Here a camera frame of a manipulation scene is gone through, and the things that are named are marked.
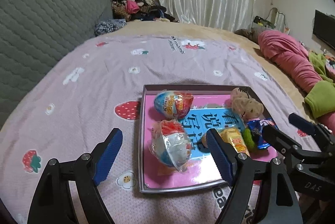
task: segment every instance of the bed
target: bed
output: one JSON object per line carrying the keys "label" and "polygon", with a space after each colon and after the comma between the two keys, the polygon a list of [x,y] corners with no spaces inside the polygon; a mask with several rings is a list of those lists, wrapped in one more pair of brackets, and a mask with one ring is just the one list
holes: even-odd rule
{"label": "bed", "polygon": [[[186,47],[184,39],[202,43]],[[282,131],[304,149],[318,149],[310,137],[301,138],[287,120],[292,112],[308,117],[303,95],[289,77],[262,57],[258,45],[228,31],[193,24],[130,22],[116,32],[85,41],[62,58],[3,126],[0,197],[18,223],[27,220],[48,160],[77,159],[114,127],[123,131],[124,142],[107,180],[98,189],[116,223],[215,222],[220,213],[218,199],[229,195],[226,185],[178,195],[139,192],[138,116],[127,119],[116,114],[115,108],[140,101],[144,84],[250,86]],[[27,158],[33,165],[25,163]],[[131,187],[117,183],[130,173]],[[70,187],[79,222],[86,223],[76,188]],[[257,192],[255,186],[245,221],[255,207]]]}

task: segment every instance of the blue snack wrapper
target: blue snack wrapper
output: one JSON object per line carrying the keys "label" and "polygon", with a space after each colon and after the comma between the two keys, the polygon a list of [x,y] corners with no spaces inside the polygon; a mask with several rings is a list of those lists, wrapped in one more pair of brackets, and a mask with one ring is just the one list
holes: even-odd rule
{"label": "blue snack wrapper", "polygon": [[264,126],[272,125],[278,129],[272,118],[262,119],[262,120],[252,120],[247,123],[253,141],[257,144],[258,149],[267,149],[270,144],[265,142],[262,137],[262,130]]}

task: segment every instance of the green garment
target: green garment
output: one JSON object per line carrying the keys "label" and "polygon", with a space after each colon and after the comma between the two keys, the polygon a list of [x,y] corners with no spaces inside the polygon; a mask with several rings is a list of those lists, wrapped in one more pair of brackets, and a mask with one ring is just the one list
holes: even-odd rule
{"label": "green garment", "polygon": [[335,111],[335,87],[325,80],[314,85],[304,101],[310,106],[314,118]]}
{"label": "green garment", "polygon": [[323,80],[333,83],[333,80],[327,77],[325,68],[327,59],[324,55],[316,54],[310,51],[308,54],[308,59],[309,62],[313,65],[315,72],[318,73]]}

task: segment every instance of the green fuzzy object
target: green fuzzy object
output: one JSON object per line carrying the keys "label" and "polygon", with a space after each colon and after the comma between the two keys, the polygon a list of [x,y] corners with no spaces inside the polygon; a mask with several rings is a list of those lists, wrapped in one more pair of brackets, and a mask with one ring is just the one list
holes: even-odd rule
{"label": "green fuzzy object", "polygon": [[246,146],[250,152],[254,152],[257,150],[257,145],[252,139],[251,130],[249,128],[246,128],[242,132],[242,137],[243,137],[244,143],[246,143]]}

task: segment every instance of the bed headboard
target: bed headboard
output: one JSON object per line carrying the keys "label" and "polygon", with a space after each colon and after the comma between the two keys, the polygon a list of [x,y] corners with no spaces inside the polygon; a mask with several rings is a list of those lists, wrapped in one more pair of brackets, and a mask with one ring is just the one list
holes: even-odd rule
{"label": "bed headboard", "polygon": [[111,16],[110,0],[0,0],[0,128],[50,69]]}

